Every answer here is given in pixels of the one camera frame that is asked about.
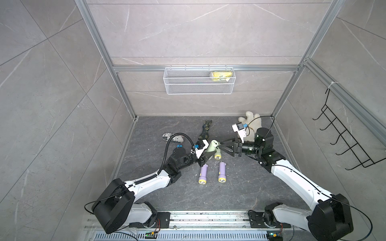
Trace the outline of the green flashlight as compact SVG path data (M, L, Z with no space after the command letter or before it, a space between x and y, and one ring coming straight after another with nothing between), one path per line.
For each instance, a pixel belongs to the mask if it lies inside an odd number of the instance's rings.
M216 153L214 154L214 158L215 158L215 160L221 160L222 159L222 154L221 154L220 149L216 150Z
M219 142L216 140L212 140L209 144L209 147L207 148L207 153L216 152L218 146L219 146Z

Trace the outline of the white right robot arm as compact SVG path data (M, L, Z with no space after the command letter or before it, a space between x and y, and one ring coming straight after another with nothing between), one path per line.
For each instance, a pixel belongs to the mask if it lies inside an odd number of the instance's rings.
M245 130L236 129L240 138L222 141L219 148L235 157L246 155L287 184L309 207L308 210L275 202L265 207L263 220L269 228L289 224L310 232L319 241L337 241L353 232L349 202L334 195L299 172L285 156L273 148L274 136L267 128L255 132L254 141L244 140Z

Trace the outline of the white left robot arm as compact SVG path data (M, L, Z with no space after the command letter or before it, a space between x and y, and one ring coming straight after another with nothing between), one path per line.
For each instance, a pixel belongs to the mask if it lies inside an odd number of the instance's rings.
M152 227L157 221L157 210L148 202L138 203L144 196L174 184L182 175L181 170L195 163L203 166L207 160L204 156L209 147L207 140L192 139L180 133L189 142L190 150L177 147L168 155L171 140L167 141L161 167L154 173L131 180L113 180L96 201L91 202L91 210L105 233L112 234L131 224Z

